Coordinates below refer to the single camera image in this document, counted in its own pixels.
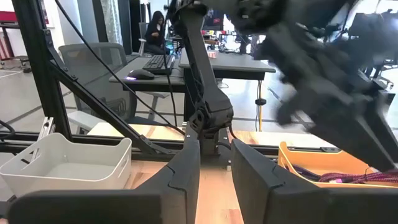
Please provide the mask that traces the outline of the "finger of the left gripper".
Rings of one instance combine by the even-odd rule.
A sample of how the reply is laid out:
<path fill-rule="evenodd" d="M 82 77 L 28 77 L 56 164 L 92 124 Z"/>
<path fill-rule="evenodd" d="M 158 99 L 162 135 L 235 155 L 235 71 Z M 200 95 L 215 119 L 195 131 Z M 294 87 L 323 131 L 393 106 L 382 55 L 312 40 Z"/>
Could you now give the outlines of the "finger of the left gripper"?
<path fill-rule="evenodd" d="M 297 92 L 294 96 L 287 100 L 282 100 L 282 104 L 276 113 L 276 120 L 281 126 L 288 126 L 293 123 L 293 118 L 304 126 L 314 125 L 314 121 L 310 116 L 312 105 L 315 102 L 315 97 L 310 92 Z M 298 113 L 305 114 L 309 121 L 304 121 Z"/>
<path fill-rule="evenodd" d="M 386 123 L 382 91 L 347 94 L 339 90 L 315 90 L 310 132 L 378 169 L 389 171 L 398 163 L 398 140 Z"/>

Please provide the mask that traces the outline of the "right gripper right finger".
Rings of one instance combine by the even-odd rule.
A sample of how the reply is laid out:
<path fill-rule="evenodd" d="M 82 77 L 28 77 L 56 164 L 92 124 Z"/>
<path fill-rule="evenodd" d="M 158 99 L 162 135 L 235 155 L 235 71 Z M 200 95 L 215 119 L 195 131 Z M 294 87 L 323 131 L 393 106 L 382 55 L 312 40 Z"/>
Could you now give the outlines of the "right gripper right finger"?
<path fill-rule="evenodd" d="M 398 189 L 318 187 L 237 139 L 231 153 L 245 224 L 398 224 Z"/>

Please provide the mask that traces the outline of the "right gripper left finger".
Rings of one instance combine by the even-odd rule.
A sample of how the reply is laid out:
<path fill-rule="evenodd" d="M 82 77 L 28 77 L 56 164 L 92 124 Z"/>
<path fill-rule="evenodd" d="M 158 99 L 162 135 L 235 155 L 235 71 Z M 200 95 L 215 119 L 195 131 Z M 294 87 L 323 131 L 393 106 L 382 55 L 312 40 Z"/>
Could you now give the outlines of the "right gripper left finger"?
<path fill-rule="evenodd" d="M 194 224 L 200 143 L 183 149 L 134 190 L 42 190 L 15 200 L 8 224 Z"/>

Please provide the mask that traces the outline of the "yellow plastic bin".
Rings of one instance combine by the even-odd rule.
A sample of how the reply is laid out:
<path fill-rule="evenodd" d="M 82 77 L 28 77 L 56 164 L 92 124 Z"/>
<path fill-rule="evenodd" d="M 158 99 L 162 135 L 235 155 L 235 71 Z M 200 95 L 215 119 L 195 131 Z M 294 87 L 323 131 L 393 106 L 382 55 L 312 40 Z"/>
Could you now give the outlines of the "yellow plastic bin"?
<path fill-rule="evenodd" d="M 379 172 L 344 151 L 294 151 L 281 142 L 277 163 L 318 187 L 398 190 L 398 172 Z"/>

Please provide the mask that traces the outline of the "black desk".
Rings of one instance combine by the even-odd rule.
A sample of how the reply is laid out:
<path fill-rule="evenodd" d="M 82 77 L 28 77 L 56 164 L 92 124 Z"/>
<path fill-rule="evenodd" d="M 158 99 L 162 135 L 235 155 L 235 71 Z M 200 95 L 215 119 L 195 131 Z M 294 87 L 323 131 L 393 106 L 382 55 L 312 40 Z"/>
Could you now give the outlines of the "black desk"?
<path fill-rule="evenodd" d="M 216 58 L 210 59 L 216 78 L 229 78 L 239 80 L 260 80 L 263 81 L 266 73 L 275 73 L 276 69 L 261 61 L 253 60 L 247 54 L 227 54 L 216 52 Z M 191 101 L 188 87 L 190 90 L 196 90 L 190 65 L 185 49 L 182 49 L 180 62 L 178 65 L 183 73 L 184 80 L 188 83 L 185 87 L 184 96 L 184 116 L 183 120 L 188 121 L 194 113 L 194 103 Z"/>

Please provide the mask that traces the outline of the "light grey plastic bin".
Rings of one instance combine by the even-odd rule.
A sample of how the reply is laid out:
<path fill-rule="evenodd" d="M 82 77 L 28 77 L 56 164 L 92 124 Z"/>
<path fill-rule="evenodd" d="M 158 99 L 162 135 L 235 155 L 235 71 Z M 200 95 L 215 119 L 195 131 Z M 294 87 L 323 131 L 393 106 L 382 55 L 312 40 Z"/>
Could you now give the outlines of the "light grey plastic bin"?
<path fill-rule="evenodd" d="M 81 144 L 49 134 L 0 167 L 16 197 L 38 190 L 123 189 L 131 173 L 129 138 L 115 146 Z"/>

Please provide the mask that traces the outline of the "dark desk with keyboard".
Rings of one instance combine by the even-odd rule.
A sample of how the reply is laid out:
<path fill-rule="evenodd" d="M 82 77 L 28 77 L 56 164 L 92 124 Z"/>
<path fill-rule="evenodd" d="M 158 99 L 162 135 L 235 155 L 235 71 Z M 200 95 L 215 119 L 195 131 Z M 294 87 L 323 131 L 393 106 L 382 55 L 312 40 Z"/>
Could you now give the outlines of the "dark desk with keyboard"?
<path fill-rule="evenodd" d="M 153 80 L 131 80 L 127 75 L 131 70 L 141 69 L 142 66 L 149 61 L 149 58 L 139 57 L 128 63 L 125 67 L 116 72 L 116 76 L 121 79 L 130 89 L 134 91 L 147 92 L 169 92 L 169 83 L 165 75 L 155 75 Z M 183 79 L 183 69 L 179 67 L 179 59 L 174 61 L 174 68 L 170 76 L 170 84 L 174 93 L 184 93 L 184 102 L 188 103 L 183 106 L 183 120 L 188 120 L 188 109 L 192 107 L 190 97 L 187 96 L 187 87 Z"/>

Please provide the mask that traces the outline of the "black computer mouse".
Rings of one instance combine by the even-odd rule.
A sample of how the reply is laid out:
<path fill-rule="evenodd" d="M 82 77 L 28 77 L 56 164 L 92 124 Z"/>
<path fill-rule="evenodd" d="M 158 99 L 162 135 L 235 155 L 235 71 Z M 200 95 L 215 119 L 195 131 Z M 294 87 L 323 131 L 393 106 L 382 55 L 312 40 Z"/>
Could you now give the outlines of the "black computer mouse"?
<path fill-rule="evenodd" d="M 126 78 L 132 80 L 153 80 L 155 75 L 144 69 L 135 69 L 131 70 Z"/>

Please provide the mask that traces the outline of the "black keyboard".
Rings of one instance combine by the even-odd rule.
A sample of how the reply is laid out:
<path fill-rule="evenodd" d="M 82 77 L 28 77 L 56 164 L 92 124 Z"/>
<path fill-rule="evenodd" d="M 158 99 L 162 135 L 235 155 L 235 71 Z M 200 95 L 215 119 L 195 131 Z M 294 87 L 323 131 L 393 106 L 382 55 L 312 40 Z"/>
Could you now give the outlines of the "black keyboard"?
<path fill-rule="evenodd" d="M 153 55 L 143 69 L 155 75 L 166 75 L 174 67 L 174 55 Z"/>

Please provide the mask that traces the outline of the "mesh office chair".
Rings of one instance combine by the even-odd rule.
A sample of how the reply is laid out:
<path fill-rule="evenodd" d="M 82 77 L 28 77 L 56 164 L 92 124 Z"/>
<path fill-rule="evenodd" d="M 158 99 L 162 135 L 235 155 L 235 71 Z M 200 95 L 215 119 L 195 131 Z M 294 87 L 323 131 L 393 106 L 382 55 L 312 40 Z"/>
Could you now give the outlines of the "mesh office chair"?
<path fill-rule="evenodd" d="M 70 44 L 59 47 L 62 59 L 69 72 L 77 77 L 97 99 L 129 124 L 159 125 L 154 116 L 136 116 L 137 98 L 124 91 L 119 83 L 111 83 L 107 67 L 118 72 L 127 65 L 123 46 L 114 43 L 92 43 L 91 50 L 85 44 Z"/>

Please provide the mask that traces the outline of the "person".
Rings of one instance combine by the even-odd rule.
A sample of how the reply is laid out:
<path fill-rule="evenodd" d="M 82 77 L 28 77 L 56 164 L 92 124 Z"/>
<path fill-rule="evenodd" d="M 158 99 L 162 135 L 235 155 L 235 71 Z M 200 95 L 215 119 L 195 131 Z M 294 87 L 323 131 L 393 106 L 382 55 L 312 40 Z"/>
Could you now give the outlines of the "person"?
<path fill-rule="evenodd" d="M 153 13 L 146 34 L 144 51 L 154 55 L 169 55 L 170 50 L 165 46 L 165 24 L 164 15 L 160 11 Z"/>

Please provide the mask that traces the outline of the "black aluminium table frame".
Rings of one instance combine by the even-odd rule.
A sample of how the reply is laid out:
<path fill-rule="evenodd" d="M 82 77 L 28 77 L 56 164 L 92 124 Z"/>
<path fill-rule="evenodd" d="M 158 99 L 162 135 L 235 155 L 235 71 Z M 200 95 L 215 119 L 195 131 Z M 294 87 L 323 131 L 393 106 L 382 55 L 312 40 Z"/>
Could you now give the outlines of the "black aluminium table frame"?
<path fill-rule="evenodd" d="M 116 141 L 114 137 L 74 136 L 71 133 L 60 88 L 65 85 L 124 137 L 132 140 L 132 145 L 140 150 L 138 159 L 166 161 L 178 153 L 174 143 L 161 140 L 152 142 L 137 133 L 72 77 L 51 43 L 51 34 L 45 28 L 39 0 L 12 0 L 12 3 L 44 113 L 55 120 L 57 133 L 77 143 L 111 145 Z"/>

